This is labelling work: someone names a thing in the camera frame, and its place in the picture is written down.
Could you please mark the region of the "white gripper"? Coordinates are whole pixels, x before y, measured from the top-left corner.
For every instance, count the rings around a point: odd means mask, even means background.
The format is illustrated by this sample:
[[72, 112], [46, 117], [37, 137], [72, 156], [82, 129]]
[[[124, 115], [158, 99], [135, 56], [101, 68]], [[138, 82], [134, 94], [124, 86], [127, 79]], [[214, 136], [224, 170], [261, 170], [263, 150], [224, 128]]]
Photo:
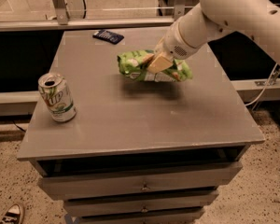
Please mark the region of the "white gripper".
[[148, 72], [159, 73], [172, 66], [172, 59], [186, 60], [198, 51], [198, 48], [189, 45], [182, 37], [179, 31], [179, 23], [180, 19], [175, 21], [156, 45], [154, 51], [157, 56], [148, 65]]

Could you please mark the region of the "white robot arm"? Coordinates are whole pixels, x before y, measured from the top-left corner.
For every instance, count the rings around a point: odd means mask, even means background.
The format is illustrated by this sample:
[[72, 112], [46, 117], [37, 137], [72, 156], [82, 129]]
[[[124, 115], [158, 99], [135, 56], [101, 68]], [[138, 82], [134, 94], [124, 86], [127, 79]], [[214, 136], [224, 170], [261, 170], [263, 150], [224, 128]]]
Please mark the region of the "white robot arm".
[[269, 0], [199, 0], [170, 26], [147, 70], [159, 73], [231, 32], [251, 39], [280, 65], [280, 7]]

